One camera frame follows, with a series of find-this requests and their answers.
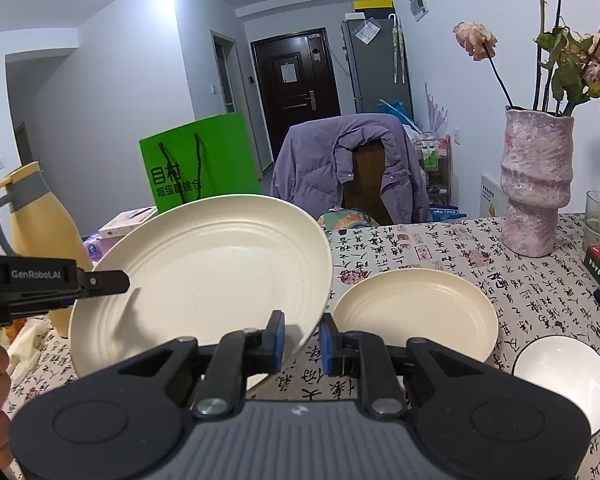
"beige plate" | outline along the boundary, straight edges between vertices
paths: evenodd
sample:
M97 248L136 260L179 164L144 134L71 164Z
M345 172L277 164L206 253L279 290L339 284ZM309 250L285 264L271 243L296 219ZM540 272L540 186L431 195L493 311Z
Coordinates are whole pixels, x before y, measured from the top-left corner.
M128 293L77 302L69 327L78 376L180 336L217 343L285 313L285 359L320 321L331 290L331 250L307 213L282 200L227 195L149 220L96 270L122 269ZM250 386L258 380L250 381Z
M349 289L333 314L341 332L378 334L390 345L426 337L485 361L498 338L491 301L466 280L431 269L376 274Z

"bottle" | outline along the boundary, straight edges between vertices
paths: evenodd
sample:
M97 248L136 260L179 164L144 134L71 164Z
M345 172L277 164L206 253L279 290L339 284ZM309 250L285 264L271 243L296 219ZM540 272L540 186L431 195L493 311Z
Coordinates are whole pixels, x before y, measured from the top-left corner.
M40 164L32 162L18 168L0 181L0 208L11 207L11 240L9 244L0 225L0 246L8 256L68 258L85 271L93 264L82 245L80 233L68 211L46 185ZM49 313L58 334L67 337L73 307Z

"door frame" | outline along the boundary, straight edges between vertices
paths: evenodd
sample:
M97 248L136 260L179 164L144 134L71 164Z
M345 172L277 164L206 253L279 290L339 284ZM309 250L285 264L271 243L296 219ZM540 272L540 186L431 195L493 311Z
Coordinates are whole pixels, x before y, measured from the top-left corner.
M258 150L258 143L256 142L255 133L253 129L253 121L251 120L251 109L249 101L247 99L247 91L244 85L244 78L242 77L242 67L240 65L240 55L238 54L238 43L234 38L230 38L224 34L220 34L214 30L210 30L211 47L213 49L214 59L216 60L216 70L218 70L218 83L220 91L222 92L222 79L220 77L220 67L218 66L218 60L216 57L216 41L220 40L221 43L227 46L224 50L224 56L226 61L226 68L229 77L229 86L231 87L232 95L234 96L234 105L236 110L242 112L244 116L244 123L247 127L247 133L249 136L249 143L251 145L252 155L254 162L256 163L256 174L258 179L262 178L262 159L260 158L260 151ZM224 107L224 95L222 96L222 106Z
M291 40L293 38L302 38L311 34L320 34L320 37L324 41L325 58L327 67L329 69L331 83L336 91L338 110L340 110L340 95L338 94L338 85L336 84L336 75L333 71L333 59L331 58L331 47L329 46L329 37L327 35L327 29L325 27L309 28L308 30L302 30L301 32L292 32L289 34L280 34L279 36L272 36L270 38L263 38L262 40L251 41L251 57L253 58L253 67L258 81L258 95L260 96L260 103L262 104L262 119L267 130L267 140L269 141L269 149L271 150L271 140L269 138L269 124L267 123L267 113L271 110L271 104L267 103L265 94L262 87L262 74L260 73L260 67L262 62L258 58L257 46L264 43L273 43L279 40ZM271 150L271 158L273 159L273 150Z

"paper notice on door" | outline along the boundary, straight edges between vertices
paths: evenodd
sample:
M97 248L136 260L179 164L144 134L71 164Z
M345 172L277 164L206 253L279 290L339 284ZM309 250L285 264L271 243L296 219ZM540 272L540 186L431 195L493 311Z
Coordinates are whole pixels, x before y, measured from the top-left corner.
M296 66L293 63L280 65L280 70L282 70L282 81L285 83L295 83L298 81Z
M378 22L372 22L371 20L365 20L365 25L360 28L356 33L356 38L362 41L364 44L369 44L380 32L380 27L376 25Z

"dining table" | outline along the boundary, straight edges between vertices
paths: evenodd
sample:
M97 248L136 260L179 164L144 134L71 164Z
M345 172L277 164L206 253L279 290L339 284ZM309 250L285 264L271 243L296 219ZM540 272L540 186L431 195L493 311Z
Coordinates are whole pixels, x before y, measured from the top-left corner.
M561 214L554 250L542 258L507 249L500 242L503 224L504 218L480 218L328 231L333 284L326 311L369 276L411 267L437 269L468 280L491 301L498 318L497 342L487 360L493 367L511 373L529 343L555 334L583 341L600 355L600 306L593 297L597 283L583 264L584 216ZM11 389L4 406L9 416L36 396L77 379L67 339L51 330L40 351L36 368ZM312 402L353 398L356 390L355 380L325 375L316 330L280 373L248 396ZM35 438L35 428L31 434ZM600 431L590 441L577 478L600 479Z

